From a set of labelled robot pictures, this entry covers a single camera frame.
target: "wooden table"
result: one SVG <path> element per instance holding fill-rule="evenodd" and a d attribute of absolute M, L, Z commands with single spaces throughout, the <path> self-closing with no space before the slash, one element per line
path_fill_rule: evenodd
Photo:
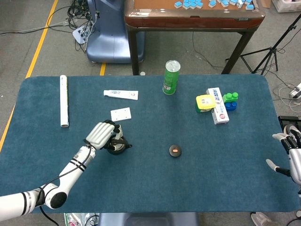
<path fill-rule="evenodd" d="M 197 31 L 238 32 L 242 36 L 228 60 L 222 74 L 229 74 L 245 49 L 265 14 L 260 0 L 253 0 L 255 9 L 246 11 L 229 5 L 224 8 L 217 3 L 208 6 L 209 0 L 202 0 L 202 9 L 174 7 L 176 0 L 126 0 L 125 22 L 129 38 L 133 75 L 139 75 L 136 33 L 140 31 Z"/>

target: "yellow floor line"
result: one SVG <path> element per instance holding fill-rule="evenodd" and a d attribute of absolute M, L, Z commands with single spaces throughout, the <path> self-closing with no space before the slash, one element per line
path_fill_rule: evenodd
<path fill-rule="evenodd" d="M 52 5 L 52 8 L 51 8 L 51 10 L 50 10 L 50 13 L 49 13 L 49 16 L 48 16 L 48 19 L 47 19 L 47 21 L 49 21 L 49 24 L 50 24 L 51 19 L 52 19 L 52 14 L 53 14 L 53 12 L 55 11 L 57 2 L 58 2 L 58 0 L 55 0 L 55 1 L 54 1 L 53 5 Z M 41 38 L 40 38 L 38 47 L 37 47 L 37 49 L 36 49 L 36 52 L 34 53 L 34 56 L 33 56 L 33 59 L 32 59 L 32 63 L 30 64 L 29 69 L 28 69 L 28 72 L 27 72 L 27 74 L 26 74 L 26 77 L 25 77 L 26 79 L 29 78 L 29 77 L 32 75 L 32 71 L 33 71 L 34 65 L 35 65 L 36 62 L 37 62 L 37 59 L 38 59 L 38 56 L 39 56 L 39 54 L 40 54 L 40 51 L 41 51 L 41 48 L 42 48 L 44 39 L 45 39 L 46 34 L 47 34 L 47 31 L 48 31 L 48 28 L 46 28 L 46 29 L 43 30 L 43 33 L 42 33 L 42 36 L 41 36 Z"/>
<path fill-rule="evenodd" d="M 51 8 L 51 10 L 50 10 L 50 13 L 49 13 L 49 16 L 48 16 L 48 19 L 47 19 L 47 21 L 49 21 L 49 23 L 51 22 L 52 14 L 53 14 L 53 12 L 55 11 L 57 2 L 58 2 L 58 0 L 55 0 L 55 1 L 53 2 L 52 8 Z M 26 79 L 29 78 L 29 77 L 32 75 L 32 71 L 33 71 L 34 66 L 35 66 L 35 64 L 36 64 L 36 62 L 37 62 L 37 59 L 38 59 L 38 56 L 39 56 L 39 54 L 40 54 L 40 51 L 41 51 L 41 48 L 42 48 L 44 39 L 45 39 L 46 34 L 47 34 L 47 31 L 48 31 L 48 28 L 46 28 L 46 29 L 43 30 L 43 33 L 42 33 L 42 36 L 41 36 L 41 38 L 40 38 L 38 47 L 37 47 L 37 49 L 36 49 L 36 52 L 34 53 L 32 62 L 31 62 L 31 64 L 30 64 L 29 69 L 28 69 L 28 72 L 27 72 L 27 74 L 26 74 L 26 77 L 25 77 Z M 2 147 L 3 147 L 3 144 L 4 144 L 4 140 L 5 140 L 6 134 L 7 134 L 7 132 L 8 132 L 8 128 L 9 128 L 9 125 L 10 125 L 11 118 L 13 117 L 14 109 L 15 109 L 15 106 L 14 106 L 13 110 L 12 110 L 11 113 L 10 113 L 10 117 L 9 117 L 9 119 L 8 119 L 8 122 L 7 122 L 7 124 L 6 124 L 6 127 L 5 127 L 5 129 L 4 129 L 3 135 L 2 135 L 1 140 L 0 140 L 0 153 L 1 153 L 1 150 L 2 150 Z"/>
<path fill-rule="evenodd" d="M 101 66 L 100 72 L 99 72 L 100 76 L 104 76 L 105 67 L 106 67 L 106 63 L 102 63 L 102 66 Z"/>

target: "white toothpaste box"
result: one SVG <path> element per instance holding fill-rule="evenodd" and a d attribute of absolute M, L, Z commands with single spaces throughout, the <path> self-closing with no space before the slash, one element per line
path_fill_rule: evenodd
<path fill-rule="evenodd" d="M 215 98 L 216 106 L 211 110 L 215 125 L 229 122 L 229 117 L 224 101 L 222 100 L 220 88 L 209 88 L 206 90 L 206 94 L 212 95 Z"/>

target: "table leg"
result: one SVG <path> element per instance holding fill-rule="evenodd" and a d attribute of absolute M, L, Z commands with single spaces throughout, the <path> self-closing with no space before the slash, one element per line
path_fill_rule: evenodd
<path fill-rule="evenodd" d="M 233 66 L 235 65 L 235 63 L 237 62 L 239 56 L 241 55 L 241 53 L 244 51 L 246 45 L 248 44 L 249 40 L 251 39 L 251 37 L 253 36 L 254 32 L 244 32 L 239 40 L 239 42 L 237 43 L 230 59 L 228 60 L 224 70 L 222 71 L 222 74 L 229 74 L 233 68 Z"/>
<path fill-rule="evenodd" d="M 132 62 L 133 75 L 139 75 L 139 64 L 138 64 L 138 49 L 137 49 L 137 38 L 135 31 L 127 31 L 128 44 L 130 47 L 130 55 Z"/>

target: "green toy block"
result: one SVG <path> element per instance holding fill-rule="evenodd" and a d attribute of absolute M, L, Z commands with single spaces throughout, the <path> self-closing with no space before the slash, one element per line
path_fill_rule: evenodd
<path fill-rule="evenodd" d="M 238 100 L 238 93 L 237 92 L 227 93 L 224 96 L 222 96 L 222 100 L 224 101 L 224 103 L 237 101 Z"/>

